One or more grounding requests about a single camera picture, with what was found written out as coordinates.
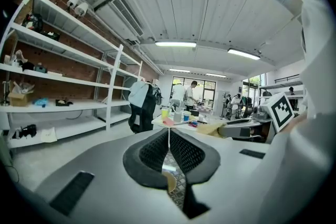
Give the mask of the black flat case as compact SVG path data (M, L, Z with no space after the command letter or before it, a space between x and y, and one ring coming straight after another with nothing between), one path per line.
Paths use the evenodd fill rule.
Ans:
M52 40L58 41L60 38L60 34L56 32L51 32L51 31L41 31L40 34L43 36L46 36Z

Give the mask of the blue plastic bag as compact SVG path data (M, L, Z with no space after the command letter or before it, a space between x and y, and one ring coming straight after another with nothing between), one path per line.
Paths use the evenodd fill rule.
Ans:
M39 98L33 101L33 105L45 108L49 103L48 98Z

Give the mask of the person's white shirt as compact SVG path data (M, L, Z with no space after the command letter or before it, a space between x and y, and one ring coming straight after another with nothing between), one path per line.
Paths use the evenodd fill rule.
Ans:
M336 20L327 0L302 0L307 118L336 113Z

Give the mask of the beige cloth bundle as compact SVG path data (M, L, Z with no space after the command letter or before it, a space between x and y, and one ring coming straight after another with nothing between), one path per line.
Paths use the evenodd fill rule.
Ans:
M12 56L5 55L4 64L20 67L25 64L28 60L24 58L23 53L21 50L16 51Z

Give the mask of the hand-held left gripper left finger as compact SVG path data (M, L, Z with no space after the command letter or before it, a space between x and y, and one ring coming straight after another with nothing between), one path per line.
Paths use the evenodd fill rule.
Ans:
M168 189L162 174L164 159L169 151L169 131L162 129L131 145L123 154L123 166L139 185L154 189Z

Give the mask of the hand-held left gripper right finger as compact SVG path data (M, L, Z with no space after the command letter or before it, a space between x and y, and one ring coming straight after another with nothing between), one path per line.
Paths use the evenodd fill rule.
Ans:
M207 212L209 207L197 201L192 186L209 181L221 164L220 154L178 129L170 130L170 151L185 176L183 212L188 218L195 218Z

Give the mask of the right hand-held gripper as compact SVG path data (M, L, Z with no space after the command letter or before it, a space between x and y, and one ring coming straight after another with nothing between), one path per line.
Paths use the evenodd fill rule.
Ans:
M278 93L254 108L250 117L226 122L217 131L220 136L234 140L271 143L294 117L287 96Z

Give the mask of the light blue jacket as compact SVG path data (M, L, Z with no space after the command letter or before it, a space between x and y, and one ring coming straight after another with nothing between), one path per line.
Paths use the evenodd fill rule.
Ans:
M142 108L149 89L149 84L144 81L137 81L130 87L129 102L130 104Z

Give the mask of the black-framed window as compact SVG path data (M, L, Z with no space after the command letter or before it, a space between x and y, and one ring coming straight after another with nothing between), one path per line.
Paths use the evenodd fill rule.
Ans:
M194 104L196 106L203 106L205 108L213 109L215 103L215 93L216 93L216 82L215 81L206 81L200 79L192 79L186 77L173 77L170 100L172 98L172 87L175 84L182 84L186 89L191 85L192 81L197 81L198 85L193 89L193 96L195 99L199 100L199 104Z

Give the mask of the person's right forearm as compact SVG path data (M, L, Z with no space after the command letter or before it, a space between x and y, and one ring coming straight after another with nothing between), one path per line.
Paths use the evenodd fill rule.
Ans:
M304 122L307 119L307 112L305 111L298 115L297 117L293 118L287 125L282 129L283 132L291 132L291 130L296 127L298 124Z

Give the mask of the white table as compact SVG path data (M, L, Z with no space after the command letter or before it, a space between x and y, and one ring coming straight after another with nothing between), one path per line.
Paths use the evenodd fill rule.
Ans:
M188 130L188 131L197 133L197 127L200 123L209 124L206 121L198 121L197 119L198 118L193 118L186 122L183 121L181 123L175 123L174 126L166 126L163 124L161 116L158 116L152 121L152 124L154 125L154 127L174 128L174 129L179 129L183 131ZM219 137L219 138L228 138L228 136L222 135L222 137Z

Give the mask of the straw tassel object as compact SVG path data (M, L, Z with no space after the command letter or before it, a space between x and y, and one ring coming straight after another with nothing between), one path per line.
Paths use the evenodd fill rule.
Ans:
M222 126L224 126L224 124L222 123L217 123L217 124L200 123L197 127L197 133L209 135L213 137L222 137L222 135L220 135L219 133L219 129Z

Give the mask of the wide white shelving unit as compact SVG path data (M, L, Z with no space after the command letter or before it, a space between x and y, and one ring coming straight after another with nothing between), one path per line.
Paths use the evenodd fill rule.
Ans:
M60 34L58 41L25 28L27 14L40 14L43 30ZM21 50L28 61L20 67L4 64L5 55ZM113 99L120 47L96 33L51 0L22 0L10 18L0 42L0 128L6 130L10 149L43 143L43 129L55 128L57 139L107 128L110 120L102 116L121 102ZM34 70L42 65L51 76ZM9 82L34 84L28 106L11 106ZM48 98L45 108L33 105ZM56 99L66 99L70 106L55 106Z

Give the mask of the black office chair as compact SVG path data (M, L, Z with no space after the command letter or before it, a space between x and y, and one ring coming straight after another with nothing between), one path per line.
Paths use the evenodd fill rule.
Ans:
M153 124L151 122L156 106L156 96L153 93L153 86L150 83L148 84L149 89L142 108L130 104L132 113L128 123L133 133L153 130Z

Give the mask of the white ceiling air conditioner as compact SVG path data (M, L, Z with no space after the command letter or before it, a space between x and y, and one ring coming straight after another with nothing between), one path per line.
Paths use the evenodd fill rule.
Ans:
M106 0L94 8L95 13L130 45L140 44L144 32L124 0Z

